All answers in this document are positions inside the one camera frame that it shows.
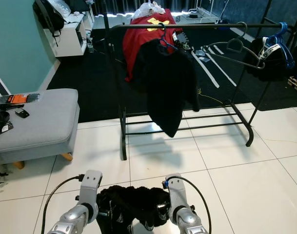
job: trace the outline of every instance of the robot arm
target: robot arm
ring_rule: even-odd
[[[169,217],[176,224],[181,234],[208,234],[201,219],[187,204],[186,192],[181,179],[170,179],[172,174],[163,182],[164,188],[169,189],[171,207]],[[84,227],[94,221],[99,213],[96,203],[97,189],[102,179],[102,173],[89,170],[86,172],[80,187],[77,205],[64,213],[48,234],[81,234]]]
[[[99,208],[96,196],[102,179],[102,173],[89,170],[84,175],[80,187],[77,205],[64,213],[48,234],[81,234],[84,227],[96,219]]]
[[[187,204],[185,187],[183,180],[173,178],[172,176],[181,176],[179,173],[166,176],[163,182],[164,188],[169,189],[171,207],[169,217],[172,223],[176,224],[181,234],[208,234],[201,223],[201,219]]]

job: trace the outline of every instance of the red t-shirt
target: red t-shirt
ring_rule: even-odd
[[[168,20],[168,24],[176,24],[170,10],[165,9],[165,11],[165,14],[154,13],[152,16],[149,17],[137,18],[133,20],[131,24],[152,24],[151,22],[148,22],[148,20],[151,18],[155,18],[156,20],[159,20],[163,23]],[[174,31],[181,30],[182,29],[167,28],[166,36],[164,39],[167,41],[167,43],[174,45],[172,34]],[[151,41],[153,39],[160,39],[163,33],[164,30],[162,29],[154,29],[153,31],[149,31],[147,30],[147,28],[128,29],[126,31],[122,42],[123,54],[127,62],[127,77],[125,78],[126,81],[130,81],[133,78],[132,70],[140,47],[148,41]]]

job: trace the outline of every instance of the clothing rack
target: clothing rack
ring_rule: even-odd
[[[121,126],[121,147],[122,147],[122,157],[123,160],[127,159],[126,155],[126,142],[125,138],[126,135],[146,135],[146,134],[153,134],[153,133],[162,133],[163,131],[151,131],[151,132],[140,132],[140,133],[127,133],[126,132],[126,125],[131,125],[131,124],[141,124],[141,123],[150,123],[152,121],[140,121],[140,122],[126,122],[127,117],[134,117],[134,116],[144,116],[147,115],[147,113],[132,113],[132,114],[127,114],[126,113],[126,106],[124,103],[123,99],[123,93],[121,89],[121,80],[119,78],[118,74],[118,69],[117,69],[117,62],[115,58],[115,49],[114,45],[111,43],[110,35],[113,31],[116,31],[118,29],[129,29],[129,28],[193,28],[193,29],[204,29],[204,28],[217,28],[217,27],[228,27],[228,28],[244,28],[245,25],[243,24],[168,24],[168,25],[154,25],[154,24],[134,24],[134,25],[116,25],[112,28],[109,28],[109,23],[108,23],[108,18],[107,18],[107,12],[106,12],[106,3],[105,0],[102,2],[103,6],[103,15],[104,15],[104,23],[105,23],[105,31],[106,31],[106,36],[104,40],[104,47],[106,54],[108,55],[107,59],[109,61],[109,64],[113,68],[113,76],[115,78],[116,86],[117,86],[117,94],[118,94],[118,114],[119,114],[119,119],[120,119],[120,126]],[[280,24],[247,24],[248,28],[281,28]],[[227,113],[227,114],[218,114],[218,115],[208,115],[208,116],[197,116],[197,117],[184,117],[182,119],[195,119],[195,118],[210,118],[210,117],[221,117],[221,116],[238,116],[240,121],[238,122],[233,122],[233,123],[224,123],[224,124],[213,124],[213,125],[205,125],[205,126],[196,126],[196,127],[188,127],[188,128],[180,128],[178,131],[181,130],[191,130],[191,129],[200,129],[200,128],[211,128],[211,127],[219,127],[219,126],[228,126],[228,125],[239,125],[243,124],[248,133],[249,133],[249,138],[246,143],[246,146],[249,147],[254,139],[254,133],[251,127],[251,122],[261,105],[261,102],[266,94],[266,91],[268,89],[268,86],[270,82],[266,85],[266,88],[264,89],[257,105],[255,108],[255,111],[251,118],[249,120],[246,120],[246,118],[242,115],[240,110],[237,108],[237,106],[234,104],[234,99],[236,97],[236,94],[239,90],[242,78],[243,78],[243,73],[240,76],[239,82],[237,84],[237,87],[235,89],[235,92],[233,94],[233,97],[229,100],[224,101],[223,105],[221,106],[216,106],[216,107],[209,107],[209,108],[201,108],[203,109],[215,109],[215,108],[226,108],[226,107],[231,107],[234,111],[234,113]]]
[[[277,24],[277,22],[274,22],[273,20],[267,18],[267,13],[269,12],[269,9],[271,7],[272,1],[273,0],[269,0],[267,2],[267,5],[266,5],[266,8],[265,8],[265,11],[264,11],[264,14],[263,14],[261,23],[269,22],[269,23],[272,23],[272,24]],[[258,29],[256,38],[258,38],[260,36],[261,29],[262,28],[259,28]],[[290,51],[293,52],[293,50],[294,50],[294,48],[296,46],[296,42],[297,42],[297,20],[296,20],[294,26],[291,27],[290,29],[288,29],[287,32],[290,33],[290,36],[289,36],[289,38],[287,40],[286,46],[289,47],[290,46],[290,43],[293,42],[292,45],[290,46]]]

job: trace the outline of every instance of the wooden leg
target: wooden leg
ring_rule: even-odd
[[[13,163],[15,167],[17,167],[18,169],[22,169],[25,166],[25,162],[24,161],[20,161],[20,162],[14,162]]]
[[[65,153],[61,155],[68,161],[71,161],[73,159],[71,153]]]

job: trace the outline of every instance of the phone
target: phone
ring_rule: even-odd
[[[19,117],[21,118],[27,118],[29,116],[29,113],[26,112],[24,109],[22,108],[18,108],[16,111],[15,111],[15,114],[18,115]]]

